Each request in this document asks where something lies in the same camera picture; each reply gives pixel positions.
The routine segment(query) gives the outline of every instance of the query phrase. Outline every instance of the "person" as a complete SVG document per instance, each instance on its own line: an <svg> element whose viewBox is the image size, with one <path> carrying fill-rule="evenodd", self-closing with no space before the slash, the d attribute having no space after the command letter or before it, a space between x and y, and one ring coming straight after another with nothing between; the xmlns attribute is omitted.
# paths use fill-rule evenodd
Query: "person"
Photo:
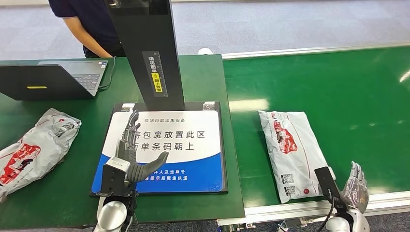
<svg viewBox="0 0 410 232"><path fill-rule="evenodd" d="M48 0L54 15L62 18L82 43L85 57L124 57L125 52L104 0Z"/></svg>

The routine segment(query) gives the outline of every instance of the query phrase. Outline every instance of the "dark blue shirt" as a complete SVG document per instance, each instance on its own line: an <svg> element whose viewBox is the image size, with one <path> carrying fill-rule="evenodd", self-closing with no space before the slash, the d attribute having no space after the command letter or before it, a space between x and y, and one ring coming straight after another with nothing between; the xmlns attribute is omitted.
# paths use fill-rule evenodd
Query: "dark blue shirt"
<svg viewBox="0 0 410 232"><path fill-rule="evenodd" d="M102 47L119 43L104 0L48 0L57 17L78 17L84 29Z"/></svg>

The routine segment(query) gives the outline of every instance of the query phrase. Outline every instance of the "blue and white sign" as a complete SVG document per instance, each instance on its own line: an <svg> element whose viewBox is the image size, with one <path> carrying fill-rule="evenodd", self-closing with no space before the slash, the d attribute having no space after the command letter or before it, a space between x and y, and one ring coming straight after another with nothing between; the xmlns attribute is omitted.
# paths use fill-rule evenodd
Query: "blue and white sign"
<svg viewBox="0 0 410 232"><path fill-rule="evenodd" d="M92 192L101 188L103 165L115 156L117 142L126 127L129 112L115 112L105 139ZM137 162L146 164L168 151L168 160L145 181L140 193L220 192L224 189L223 156L219 115L214 110L140 112Z"/></svg>

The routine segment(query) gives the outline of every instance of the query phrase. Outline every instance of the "yellow label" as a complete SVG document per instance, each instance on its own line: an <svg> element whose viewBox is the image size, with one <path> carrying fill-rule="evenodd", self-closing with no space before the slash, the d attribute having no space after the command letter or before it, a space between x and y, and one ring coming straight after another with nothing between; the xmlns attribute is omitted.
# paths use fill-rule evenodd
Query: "yellow label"
<svg viewBox="0 0 410 232"><path fill-rule="evenodd" d="M161 79L157 72L151 73L152 81L154 82L155 92L162 93Z"/></svg>
<svg viewBox="0 0 410 232"><path fill-rule="evenodd" d="M47 88L47 86L27 86L28 89Z"/></svg>

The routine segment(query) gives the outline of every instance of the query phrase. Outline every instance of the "robotic hand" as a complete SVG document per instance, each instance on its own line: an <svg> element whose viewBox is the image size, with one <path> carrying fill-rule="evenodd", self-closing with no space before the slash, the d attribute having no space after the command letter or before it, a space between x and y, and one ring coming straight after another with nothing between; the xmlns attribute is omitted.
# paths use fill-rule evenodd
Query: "robotic hand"
<svg viewBox="0 0 410 232"><path fill-rule="evenodd" d="M94 232L126 232L132 223L137 207L136 183L144 180L168 158L168 152L146 165L136 162L135 140L138 111L134 111L127 123L122 138L118 142L116 155L108 160L102 169L100 203L97 211L97 226Z"/></svg>
<svg viewBox="0 0 410 232"><path fill-rule="evenodd" d="M351 162L350 177L342 195L327 167L316 169L315 173L324 196L332 204L332 210L333 207L337 210L335 216L326 222L326 229L330 232L370 232L369 223L363 215L367 208L369 194L360 165Z"/></svg>

